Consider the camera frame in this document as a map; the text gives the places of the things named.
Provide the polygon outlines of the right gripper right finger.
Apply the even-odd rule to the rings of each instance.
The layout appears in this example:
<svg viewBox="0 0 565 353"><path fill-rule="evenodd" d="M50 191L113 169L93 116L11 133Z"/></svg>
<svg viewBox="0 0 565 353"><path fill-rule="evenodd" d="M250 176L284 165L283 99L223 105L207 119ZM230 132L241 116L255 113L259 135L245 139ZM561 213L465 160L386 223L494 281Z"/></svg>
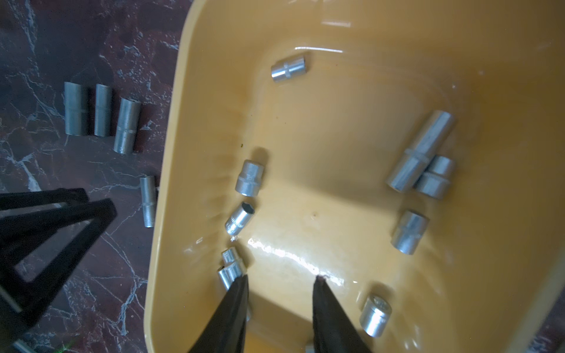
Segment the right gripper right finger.
<svg viewBox="0 0 565 353"><path fill-rule="evenodd" d="M371 352L323 276L313 285L313 333L315 352Z"/></svg>

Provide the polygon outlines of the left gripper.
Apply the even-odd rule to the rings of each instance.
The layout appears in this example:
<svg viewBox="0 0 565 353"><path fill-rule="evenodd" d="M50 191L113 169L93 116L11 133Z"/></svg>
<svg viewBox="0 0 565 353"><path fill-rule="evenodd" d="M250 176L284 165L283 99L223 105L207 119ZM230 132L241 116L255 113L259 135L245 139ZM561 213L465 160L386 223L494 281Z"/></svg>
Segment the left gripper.
<svg viewBox="0 0 565 353"><path fill-rule="evenodd" d="M82 188L1 195L2 344L41 320L117 215L111 199Z"/></svg>

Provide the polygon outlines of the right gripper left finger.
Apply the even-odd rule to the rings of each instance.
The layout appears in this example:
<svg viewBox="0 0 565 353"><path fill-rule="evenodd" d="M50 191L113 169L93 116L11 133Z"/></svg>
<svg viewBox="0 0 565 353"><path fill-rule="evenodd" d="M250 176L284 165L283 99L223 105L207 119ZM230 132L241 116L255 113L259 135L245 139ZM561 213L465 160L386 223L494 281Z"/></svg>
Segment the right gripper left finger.
<svg viewBox="0 0 565 353"><path fill-rule="evenodd" d="M248 304L249 282L244 275L235 279L189 352L243 352Z"/></svg>

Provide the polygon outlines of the yellow plastic storage box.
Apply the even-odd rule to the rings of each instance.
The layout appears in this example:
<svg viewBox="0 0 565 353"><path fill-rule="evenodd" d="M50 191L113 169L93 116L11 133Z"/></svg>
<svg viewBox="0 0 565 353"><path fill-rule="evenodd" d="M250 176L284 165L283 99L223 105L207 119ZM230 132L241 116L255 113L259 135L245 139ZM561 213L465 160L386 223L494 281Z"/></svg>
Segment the yellow plastic storage box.
<svg viewBox="0 0 565 353"><path fill-rule="evenodd" d="M304 55L307 72L271 67ZM443 199L386 184L435 110L456 124ZM562 1L195 1L182 31L144 334L187 352L225 290L245 160L263 163L234 243L250 281L248 352L301 352L324 276L374 352L526 352L564 286ZM391 245L406 210L430 219Z"/></svg>

